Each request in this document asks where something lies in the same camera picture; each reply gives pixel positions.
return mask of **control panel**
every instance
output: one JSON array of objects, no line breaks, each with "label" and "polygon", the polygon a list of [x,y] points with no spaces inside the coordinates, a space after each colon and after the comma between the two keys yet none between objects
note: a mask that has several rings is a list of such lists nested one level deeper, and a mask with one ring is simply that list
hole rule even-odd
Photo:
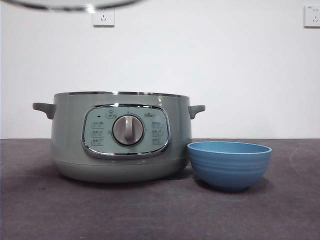
[{"label": "control panel", "polygon": [[85,115],[82,143],[97,158],[164,151],[170,142],[167,113],[158,106],[107,104]]}]

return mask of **cooker base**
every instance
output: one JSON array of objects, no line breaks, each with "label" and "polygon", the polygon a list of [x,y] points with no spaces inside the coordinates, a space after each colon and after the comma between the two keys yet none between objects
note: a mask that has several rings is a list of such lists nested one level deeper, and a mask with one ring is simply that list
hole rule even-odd
[{"label": "cooker base", "polygon": [[72,179],[93,183],[136,183],[164,178],[184,169],[189,160],[177,158],[133,165],[85,165],[52,159],[58,171]]}]

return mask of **silver knob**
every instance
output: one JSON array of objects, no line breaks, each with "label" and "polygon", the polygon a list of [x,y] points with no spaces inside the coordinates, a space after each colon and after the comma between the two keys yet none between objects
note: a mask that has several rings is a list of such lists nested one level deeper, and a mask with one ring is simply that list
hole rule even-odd
[{"label": "silver knob", "polygon": [[113,125],[114,138],[123,145],[133,145],[142,138],[144,127],[135,116],[125,115],[119,117]]}]

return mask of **brand logo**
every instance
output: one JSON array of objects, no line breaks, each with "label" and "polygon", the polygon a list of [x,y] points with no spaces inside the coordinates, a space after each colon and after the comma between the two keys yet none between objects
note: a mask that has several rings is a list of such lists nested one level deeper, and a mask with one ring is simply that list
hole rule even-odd
[{"label": "brand logo", "polygon": [[154,117],[155,115],[153,115],[153,114],[151,114],[150,112],[148,112],[148,113],[145,113],[144,114],[144,116],[146,117],[146,118],[152,118],[152,117]]}]

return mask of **cooker rim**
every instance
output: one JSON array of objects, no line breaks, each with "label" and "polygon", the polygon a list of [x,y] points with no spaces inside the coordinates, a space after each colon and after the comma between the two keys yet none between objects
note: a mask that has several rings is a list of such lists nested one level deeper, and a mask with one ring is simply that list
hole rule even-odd
[{"label": "cooker rim", "polygon": [[142,96],[164,96],[164,97],[175,97],[175,98],[187,98],[185,95],[169,94],[169,93],[158,93],[158,92],[143,92],[143,91],[71,91],[71,92],[60,92],[54,96],[71,96],[71,95],[142,95]]}]

